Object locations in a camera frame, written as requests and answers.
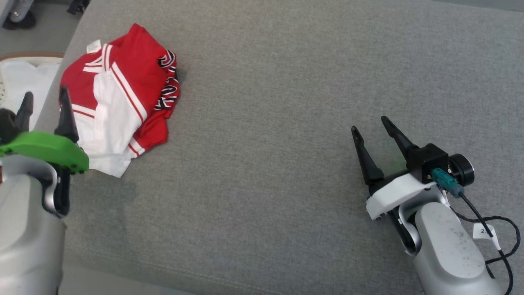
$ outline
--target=floor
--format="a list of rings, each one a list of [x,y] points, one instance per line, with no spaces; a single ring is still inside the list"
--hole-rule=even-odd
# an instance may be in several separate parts
[[[63,4],[64,0],[61,2],[37,1],[31,9],[37,19],[37,26],[31,30],[9,31],[0,28],[0,57],[27,51],[64,53],[82,15],[70,15],[66,11],[67,5]],[[59,295],[191,295],[67,264],[64,264],[63,270]]]
[[[477,6],[484,8],[501,9],[508,11],[524,12],[524,1],[522,0],[434,0],[459,5]]]
[[[191,295],[85,268],[64,265],[59,295]]]
[[[67,13],[67,8],[66,5],[35,3],[31,11],[37,19],[36,27],[0,29],[0,57],[25,51],[64,53],[82,16]]]

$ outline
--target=black cable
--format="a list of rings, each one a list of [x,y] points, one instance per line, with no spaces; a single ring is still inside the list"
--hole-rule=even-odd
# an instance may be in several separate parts
[[[489,227],[487,226],[486,222],[484,221],[480,213],[477,211],[475,206],[471,204],[470,200],[466,198],[466,195],[464,195],[464,193],[460,192],[458,195],[464,200],[464,202],[466,202],[466,204],[470,207],[471,211],[473,211],[477,219],[481,222],[482,226],[484,226],[484,229],[488,233],[489,237],[493,238],[493,234],[491,230],[489,230]],[[506,269],[508,270],[509,286],[505,294],[509,295],[511,293],[511,290],[513,289],[513,272],[511,271],[511,266],[509,265],[508,259],[506,258],[506,255],[504,255],[504,252],[502,252],[502,250],[497,250],[497,251],[500,257],[502,258],[502,260],[504,261],[504,265],[506,265]]]
[[[492,278],[492,279],[494,279],[495,276],[494,276],[493,273],[491,272],[491,269],[489,269],[489,266],[488,266],[488,265],[486,265],[486,270],[488,271],[488,275],[489,275],[489,277]]]
[[[457,211],[455,211],[453,208],[451,208],[451,210],[455,213],[456,216],[458,216],[462,220],[465,220],[465,221],[471,222],[471,223],[479,223],[479,222],[481,222],[478,219],[467,218],[467,217],[463,216],[462,214],[458,213]],[[509,219],[507,217],[498,216],[498,215],[489,216],[489,217],[482,217],[482,219],[485,222],[490,221],[490,220],[503,220],[503,221],[506,221],[507,223],[509,223],[509,224],[511,224],[513,226],[513,228],[515,229],[515,235],[516,235],[517,242],[513,246],[513,249],[508,254],[506,254],[505,256],[507,258],[507,257],[510,257],[511,255],[515,254],[515,252],[517,252],[517,250],[518,250],[518,248],[520,246],[520,230],[517,227],[517,225],[513,222],[513,220],[511,220],[511,219]],[[490,260],[486,260],[486,264],[492,264],[493,262],[497,262],[497,261],[501,261],[501,260],[502,260],[502,257],[493,258],[493,259],[490,259]]]

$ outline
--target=red and white jersey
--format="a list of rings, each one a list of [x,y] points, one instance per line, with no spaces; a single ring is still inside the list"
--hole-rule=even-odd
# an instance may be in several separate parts
[[[128,34],[85,54],[64,72],[90,168],[120,177],[135,158],[167,140],[180,94],[176,55],[134,24]]]

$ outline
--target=clothing tag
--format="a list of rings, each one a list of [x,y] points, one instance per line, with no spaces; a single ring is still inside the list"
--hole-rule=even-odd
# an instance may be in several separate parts
[[[489,224],[487,226],[489,230],[492,232],[493,238],[491,238],[488,235],[488,232],[486,231],[482,223],[476,223],[473,225],[473,238],[491,240],[493,242],[493,245],[495,245],[495,248],[497,248],[497,250],[500,250],[500,245],[498,244],[498,239],[497,239],[497,234],[495,233],[495,228]]]
[[[102,49],[100,39],[88,45],[88,53],[95,53]]]

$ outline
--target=gray couch cushion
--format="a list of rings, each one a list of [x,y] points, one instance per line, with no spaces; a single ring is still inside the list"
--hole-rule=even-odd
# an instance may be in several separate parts
[[[386,173],[403,166],[381,115],[415,143],[466,155],[480,212],[524,228],[521,13],[423,0],[93,1],[62,71],[134,22],[177,53],[181,99],[168,143],[121,179],[73,178],[67,263],[201,294],[419,294],[392,224],[365,210],[351,126]],[[57,85],[41,130],[57,123]],[[510,249],[513,229],[493,224]],[[522,277],[523,256],[509,260]],[[504,265],[492,269],[505,288]]]

